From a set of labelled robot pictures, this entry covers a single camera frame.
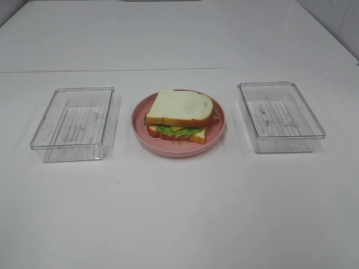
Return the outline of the yellow cheese slice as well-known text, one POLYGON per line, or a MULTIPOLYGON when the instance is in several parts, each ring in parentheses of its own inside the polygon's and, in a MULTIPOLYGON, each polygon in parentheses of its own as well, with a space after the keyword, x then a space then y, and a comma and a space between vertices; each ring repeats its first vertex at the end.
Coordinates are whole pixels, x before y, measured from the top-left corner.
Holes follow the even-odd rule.
POLYGON ((177 132, 177 131, 182 130, 182 129, 184 129, 184 127, 171 126, 171 131, 172 131, 172 132, 177 132))

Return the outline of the green lettuce leaf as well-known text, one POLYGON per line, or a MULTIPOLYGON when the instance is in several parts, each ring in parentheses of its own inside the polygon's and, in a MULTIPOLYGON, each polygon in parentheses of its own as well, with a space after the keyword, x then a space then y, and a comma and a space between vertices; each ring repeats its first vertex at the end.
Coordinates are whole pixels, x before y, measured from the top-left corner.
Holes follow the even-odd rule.
POLYGON ((172 132, 171 127, 166 125, 152 125, 150 126, 150 128, 153 131, 157 131, 168 137, 174 137, 174 138, 179 138, 179 137, 189 138, 190 136, 205 137, 205 133, 206 133, 206 127, 203 128, 184 127, 184 129, 179 130, 177 132, 172 132))

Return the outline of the bread slice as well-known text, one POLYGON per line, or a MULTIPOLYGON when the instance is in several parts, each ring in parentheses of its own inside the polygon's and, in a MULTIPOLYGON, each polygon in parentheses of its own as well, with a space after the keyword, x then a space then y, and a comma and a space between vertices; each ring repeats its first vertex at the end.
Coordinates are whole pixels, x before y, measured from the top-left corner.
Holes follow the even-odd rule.
POLYGON ((154 138, 160 138, 163 140, 174 140, 174 141, 190 141, 190 142, 199 143, 202 145, 206 143, 206 133, 205 133, 205 137, 190 136, 189 138, 185 138, 185 137, 174 138, 174 137, 168 137, 168 136, 161 134, 157 131, 153 131, 150 128, 150 126, 152 126, 152 125, 156 125, 156 124, 147 125, 147 131, 148 131, 148 134, 154 138))
POLYGON ((210 97, 194 91, 161 88, 145 116, 145 124, 205 127, 214 111, 210 97))

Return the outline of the bacon strip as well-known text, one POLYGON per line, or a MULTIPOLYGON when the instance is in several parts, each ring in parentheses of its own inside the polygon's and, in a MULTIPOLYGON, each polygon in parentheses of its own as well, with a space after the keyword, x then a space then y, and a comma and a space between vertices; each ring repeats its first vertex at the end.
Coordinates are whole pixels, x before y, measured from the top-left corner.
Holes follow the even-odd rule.
POLYGON ((218 120, 220 120, 219 115, 216 112, 213 112, 211 115, 211 122, 216 122, 218 120))

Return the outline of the pink round plate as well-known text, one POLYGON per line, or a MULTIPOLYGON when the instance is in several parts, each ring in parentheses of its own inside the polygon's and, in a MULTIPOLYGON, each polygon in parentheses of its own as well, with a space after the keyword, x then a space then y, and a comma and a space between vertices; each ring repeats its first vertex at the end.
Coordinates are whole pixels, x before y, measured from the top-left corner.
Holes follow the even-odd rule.
POLYGON ((131 124, 139 143, 149 151, 166 157, 190 157, 201 154, 219 143, 223 137, 226 119, 222 106, 214 100, 214 112, 219 120, 209 125, 206 131, 206 143, 199 144, 190 141, 162 140, 152 137, 145 125, 145 114, 150 110, 157 94, 154 93, 140 101, 132 112, 131 124))

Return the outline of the left clear plastic tray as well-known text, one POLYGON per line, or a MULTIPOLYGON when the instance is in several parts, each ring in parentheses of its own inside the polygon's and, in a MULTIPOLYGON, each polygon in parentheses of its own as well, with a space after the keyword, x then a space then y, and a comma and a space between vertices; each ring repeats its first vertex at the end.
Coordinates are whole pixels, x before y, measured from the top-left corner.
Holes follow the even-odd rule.
POLYGON ((101 160, 112 153, 120 106, 113 86, 57 89, 30 148, 45 163, 101 160))

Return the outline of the clear plastic tray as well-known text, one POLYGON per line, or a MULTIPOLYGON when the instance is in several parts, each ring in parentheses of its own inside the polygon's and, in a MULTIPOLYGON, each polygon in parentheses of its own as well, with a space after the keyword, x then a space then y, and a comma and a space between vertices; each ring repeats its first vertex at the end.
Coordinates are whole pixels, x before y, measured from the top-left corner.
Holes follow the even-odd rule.
POLYGON ((313 152, 326 133, 293 82, 238 85, 240 109, 258 154, 313 152))
POLYGON ((30 148, 45 163, 101 160, 112 153, 120 106, 113 86, 57 89, 30 148))

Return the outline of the right clear plastic tray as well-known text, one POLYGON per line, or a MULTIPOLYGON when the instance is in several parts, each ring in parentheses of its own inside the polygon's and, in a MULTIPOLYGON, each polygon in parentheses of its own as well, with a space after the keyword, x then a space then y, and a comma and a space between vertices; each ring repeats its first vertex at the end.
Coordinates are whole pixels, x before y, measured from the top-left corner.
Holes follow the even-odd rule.
POLYGON ((240 109, 258 154, 313 152, 326 133, 293 82, 238 85, 240 109))

